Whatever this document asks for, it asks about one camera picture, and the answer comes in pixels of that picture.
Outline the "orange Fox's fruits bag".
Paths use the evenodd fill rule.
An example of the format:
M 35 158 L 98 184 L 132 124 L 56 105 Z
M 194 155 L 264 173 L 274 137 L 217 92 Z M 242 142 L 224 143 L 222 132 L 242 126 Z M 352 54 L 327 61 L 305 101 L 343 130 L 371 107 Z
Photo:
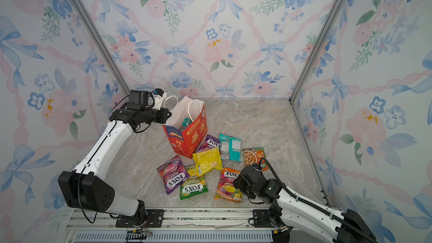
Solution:
M 223 168 L 214 198 L 231 201 L 233 203 L 242 203 L 243 193 L 234 186 L 234 181 L 239 175 L 240 171 L 231 168 Z

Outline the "teal mint candy bag front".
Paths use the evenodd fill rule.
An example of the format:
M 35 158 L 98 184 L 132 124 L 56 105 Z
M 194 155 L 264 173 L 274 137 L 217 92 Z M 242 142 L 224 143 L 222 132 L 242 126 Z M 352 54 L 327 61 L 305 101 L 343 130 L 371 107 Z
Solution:
M 185 118 L 182 122 L 182 125 L 180 126 L 180 131 L 183 132 L 186 130 L 192 123 L 193 121 L 190 118 Z

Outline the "teal mint candy bag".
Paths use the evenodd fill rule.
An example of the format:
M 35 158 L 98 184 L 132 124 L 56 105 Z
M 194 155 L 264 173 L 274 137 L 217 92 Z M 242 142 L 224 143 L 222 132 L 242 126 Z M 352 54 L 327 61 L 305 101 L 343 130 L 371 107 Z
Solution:
M 180 131 L 183 132 L 186 130 L 192 123 L 193 121 L 190 118 L 185 118 L 182 122 L 182 125 L 180 126 Z
M 241 143 L 242 140 L 236 137 L 220 134 L 220 158 L 231 162 L 241 163 Z

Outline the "yellow snack packet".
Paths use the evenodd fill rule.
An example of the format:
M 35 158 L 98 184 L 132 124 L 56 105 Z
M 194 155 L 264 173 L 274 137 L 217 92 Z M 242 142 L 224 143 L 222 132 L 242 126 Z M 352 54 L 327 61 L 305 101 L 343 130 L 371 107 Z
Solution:
M 192 157 L 195 162 L 198 177 L 203 176 L 214 169 L 218 171 L 223 169 L 219 148 L 211 148 L 209 150 L 193 153 Z

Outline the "red paper gift bag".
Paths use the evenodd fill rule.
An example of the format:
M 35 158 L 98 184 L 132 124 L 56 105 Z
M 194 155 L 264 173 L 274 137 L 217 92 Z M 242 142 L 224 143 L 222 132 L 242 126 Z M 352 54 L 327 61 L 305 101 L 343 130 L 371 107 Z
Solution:
M 191 159 L 208 132 L 205 102 L 185 96 L 171 113 L 163 125 L 166 137 L 176 154 Z M 190 118 L 193 123 L 181 132 L 185 118 Z

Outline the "purple Fox's berries bag front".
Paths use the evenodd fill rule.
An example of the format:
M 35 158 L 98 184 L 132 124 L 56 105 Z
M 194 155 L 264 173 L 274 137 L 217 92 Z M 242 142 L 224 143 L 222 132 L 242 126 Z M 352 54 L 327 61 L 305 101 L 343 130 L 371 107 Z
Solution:
M 167 195 L 171 194 L 177 187 L 190 178 L 179 156 L 173 157 L 170 161 L 157 168 Z

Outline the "purple fox's berries bag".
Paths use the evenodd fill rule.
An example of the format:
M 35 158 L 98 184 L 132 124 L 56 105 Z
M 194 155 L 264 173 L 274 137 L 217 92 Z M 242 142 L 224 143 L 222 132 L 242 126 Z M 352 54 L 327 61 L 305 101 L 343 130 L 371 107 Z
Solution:
M 214 136 L 211 135 L 207 135 L 201 146 L 198 147 L 196 152 L 202 152 L 202 151 L 207 151 L 210 149 L 214 149 L 214 148 L 219 148 L 221 145 L 220 140 Z
M 177 187 L 190 178 L 179 156 L 173 157 L 170 161 L 157 168 L 167 195 L 171 194 Z

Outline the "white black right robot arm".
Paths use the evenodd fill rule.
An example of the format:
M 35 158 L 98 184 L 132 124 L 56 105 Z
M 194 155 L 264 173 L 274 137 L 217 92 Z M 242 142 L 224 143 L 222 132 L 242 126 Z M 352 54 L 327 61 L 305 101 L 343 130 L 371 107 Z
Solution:
M 297 228 L 326 243 L 376 243 L 377 237 L 355 211 L 326 207 L 295 192 L 268 165 L 273 178 L 267 179 L 253 164 L 234 180 L 234 187 L 250 199 L 268 205 L 268 217 L 277 230 Z

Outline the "purple Fox's berries bag rear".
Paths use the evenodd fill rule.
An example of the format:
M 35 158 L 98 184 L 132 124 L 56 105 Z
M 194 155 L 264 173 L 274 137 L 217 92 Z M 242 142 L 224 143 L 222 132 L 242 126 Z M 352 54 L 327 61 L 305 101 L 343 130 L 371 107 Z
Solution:
M 220 140 L 214 136 L 211 135 L 207 135 L 201 146 L 198 147 L 196 152 L 202 152 L 202 151 L 207 151 L 210 149 L 214 149 L 214 148 L 219 148 L 221 145 Z

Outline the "green Fox's spring tea bag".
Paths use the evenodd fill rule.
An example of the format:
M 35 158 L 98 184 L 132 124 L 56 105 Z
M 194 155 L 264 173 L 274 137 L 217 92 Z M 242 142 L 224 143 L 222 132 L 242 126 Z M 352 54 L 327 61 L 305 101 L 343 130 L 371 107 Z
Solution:
M 205 175 L 198 176 L 194 165 L 188 165 L 185 167 L 189 178 L 185 180 L 180 189 L 180 199 L 186 200 L 197 195 L 207 194 L 208 187 L 205 180 Z

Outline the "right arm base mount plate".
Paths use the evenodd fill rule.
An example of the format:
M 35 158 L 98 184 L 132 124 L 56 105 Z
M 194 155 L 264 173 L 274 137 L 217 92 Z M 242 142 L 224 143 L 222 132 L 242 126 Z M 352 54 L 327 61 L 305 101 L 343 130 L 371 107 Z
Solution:
M 252 210 L 252 225 L 256 228 L 278 228 L 281 226 L 279 216 L 270 209 Z

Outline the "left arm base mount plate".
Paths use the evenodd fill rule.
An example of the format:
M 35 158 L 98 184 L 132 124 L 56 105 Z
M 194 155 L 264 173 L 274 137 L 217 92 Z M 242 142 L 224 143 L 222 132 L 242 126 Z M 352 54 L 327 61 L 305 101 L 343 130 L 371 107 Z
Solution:
M 117 218 L 116 228 L 161 228 L 165 211 L 163 209 L 139 210 L 135 216 Z

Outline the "aluminium corner post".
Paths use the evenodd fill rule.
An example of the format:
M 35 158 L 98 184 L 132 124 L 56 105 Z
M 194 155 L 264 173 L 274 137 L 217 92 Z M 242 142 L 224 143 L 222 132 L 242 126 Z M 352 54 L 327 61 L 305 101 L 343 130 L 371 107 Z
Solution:
M 129 86 L 124 80 L 120 69 L 117 67 L 116 63 L 113 61 L 109 49 L 104 44 L 102 36 L 97 29 L 96 25 L 91 19 L 90 13 L 86 9 L 84 3 L 82 0 L 70 0 L 72 6 L 77 11 L 79 17 L 83 21 L 83 25 L 87 31 L 87 33 L 90 35 L 91 41 L 93 42 L 95 48 L 98 50 L 98 52 L 101 54 L 102 58 L 105 60 L 106 66 L 111 71 L 114 78 L 117 80 L 119 87 L 121 91 L 127 95 L 129 94 Z
M 327 38 L 328 38 L 330 32 L 333 30 L 333 26 L 335 24 L 335 19 L 337 18 L 337 16 L 341 12 L 341 10 L 343 8 L 343 4 L 345 4 L 345 1 L 346 0 L 335 0 L 334 1 L 333 5 L 330 9 L 330 12 L 328 14 L 328 17 L 325 20 L 323 27 L 322 27 L 319 35 L 318 35 L 316 45 L 313 48 L 313 50 L 310 54 L 310 57 L 306 61 L 306 64 L 300 73 L 300 77 L 299 77 L 299 79 L 295 85 L 295 88 L 294 88 L 294 90 L 293 90 L 293 92 L 289 98 L 290 105 L 293 105 L 293 103 L 299 97 L 300 91 L 302 90 L 302 86 L 305 83 L 305 81 L 307 80 L 307 77 L 309 76 L 309 72 L 313 68 L 313 66 L 315 64 L 315 60 L 318 58 L 318 54 L 319 54 L 321 48 L 323 48 L 325 46 L 325 42 L 327 41 Z

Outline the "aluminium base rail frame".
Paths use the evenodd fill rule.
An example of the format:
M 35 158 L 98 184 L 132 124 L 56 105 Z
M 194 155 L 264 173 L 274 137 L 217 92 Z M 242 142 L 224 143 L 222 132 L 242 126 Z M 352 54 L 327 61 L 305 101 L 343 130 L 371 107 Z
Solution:
M 62 243 L 325 243 L 297 228 L 256 228 L 252 210 L 260 208 L 166 208 L 161 228 L 116 228 L 117 218 L 100 213 L 89 224 L 75 211 Z

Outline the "aluminium right corner post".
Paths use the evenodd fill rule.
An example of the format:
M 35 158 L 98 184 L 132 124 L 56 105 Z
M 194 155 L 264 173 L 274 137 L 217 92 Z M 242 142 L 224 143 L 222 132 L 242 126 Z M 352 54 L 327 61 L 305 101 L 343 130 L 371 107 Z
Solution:
M 309 72 L 313 68 L 313 66 L 315 64 L 315 60 L 318 58 L 318 54 L 319 54 L 321 48 L 323 48 L 325 46 L 325 42 L 327 41 L 327 38 L 328 38 L 330 32 L 333 30 L 333 26 L 335 24 L 335 19 L 337 18 L 337 16 L 341 12 L 341 10 L 343 8 L 343 4 L 345 4 L 345 1 L 346 0 L 335 0 L 334 1 L 333 5 L 330 9 L 330 12 L 328 14 L 328 17 L 325 20 L 323 27 L 322 27 L 319 35 L 318 35 L 316 45 L 313 48 L 313 50 L 310 54 L 310 57 L 306 61 L 306 64 L 300 73 L 300 77 L 299 77 L 299 79 L 295 85 L 295 88 L 294 88 L 294 90 L 293 90 L 293 92 L 289 98 L 290 105 L 293 105 L 293 103 L 299 97 L 300 91 L 302 90 L 302 86 L 305 83 L 305 81 L 307 80 L 307 77 L 309 76 Z

